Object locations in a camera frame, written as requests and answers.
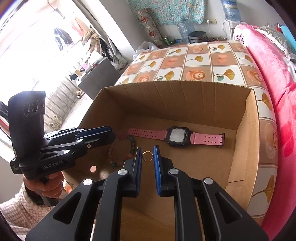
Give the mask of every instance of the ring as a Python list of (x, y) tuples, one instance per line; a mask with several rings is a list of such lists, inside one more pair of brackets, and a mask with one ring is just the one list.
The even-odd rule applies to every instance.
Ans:
[[(152, 157), (151, 157), (151, 159), (150, 159), (149, 161), (145, 160), (145, 158), (144, 158), (144, 154), (147, 153), (147, 152), (148, 152), (148, 153), (151, 153), (151, 155), (152, 155)], [(143, 153), (142, 158), (143, 158), (144, 161), (146, 161), (146, 162), (150, 162), (150, 161), (152, 161), (152, 159), (153, 159), (153, 153), (152, 153), (151, 151), (145, 151), (145, 152)]]

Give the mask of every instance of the silver screw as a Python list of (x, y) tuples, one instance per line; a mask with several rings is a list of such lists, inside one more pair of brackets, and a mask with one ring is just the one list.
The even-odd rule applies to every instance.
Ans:
[(85, 179), (85, 180), (83, 181), (83, 184), (84, 184), (85, 186), (89, 186), (89, 185), (91, 185), (91, 184), (92, 184), (92, 179)]
[(208, 184), (208, 185), (211, 185), (214, 183), (213, 179), (207, 177), (205, 180), (204, 180), (205, 184)]
[(118, 174), (123, 176), (123, 175), (127, 174), (127, 172), (128, 172), (128, 171), (125, 170), (125, 169), (120, 169), (120, 170), (118, 171)]
[(176, 174), (179, 173), (179, 170), (176, 169), (176, 168), (172, 168), (172, 169), (169, 170), (169, 172), (170, 172), (170, 174), (176, 175)]

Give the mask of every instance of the cardboard box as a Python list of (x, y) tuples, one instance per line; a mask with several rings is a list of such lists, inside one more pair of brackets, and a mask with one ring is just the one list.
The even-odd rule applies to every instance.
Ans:
[[(188, 127), (193, 132), (221, 134), (222, 148), (190, 145), (173, 148), (161, 140), (135, 137), (136, 146), (152, 151), (159, 145), (161, 155), (190, 177), (213, 178), (247, 209), (259, 163), (259, 117), (255, 93), (237, 85), (202, 81), (159, 81), (117, 85), (102, 89), (80, 127), (110, 126), (113, 131), (129, 128), (166, 130)], [(95, 148), (66, 170), (69, 183), (85, 178), (106, 178), (116, 170), (108, 163), (108, 146)], [(124, 159), (130, 142), (116, 143), (113, 158)], [(90, 167), (97, 166), (91, 173)], [(154, 164), (143, 162), (138, 198), (124, 198), (121, 240), (174, 240), (173, 198), (157, 196)]]

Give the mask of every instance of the black cuff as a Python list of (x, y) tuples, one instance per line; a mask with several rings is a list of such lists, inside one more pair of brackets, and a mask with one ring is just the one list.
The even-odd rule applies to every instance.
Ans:
[(26, 192), (29, 198), (37, 205), (44, 205), (44, 201), (40, 195), (28, 189), (25, 185)]

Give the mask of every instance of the knit sweater sleeve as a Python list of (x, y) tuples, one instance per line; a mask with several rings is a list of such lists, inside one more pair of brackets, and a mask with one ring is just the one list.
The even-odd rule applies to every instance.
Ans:
[(15, 198), (0, 204), (0, 211), (13, 231), (25, 240), (27, 233), (33, 228), (53, 207), (35, 204), (28, 196), (25, 185)]

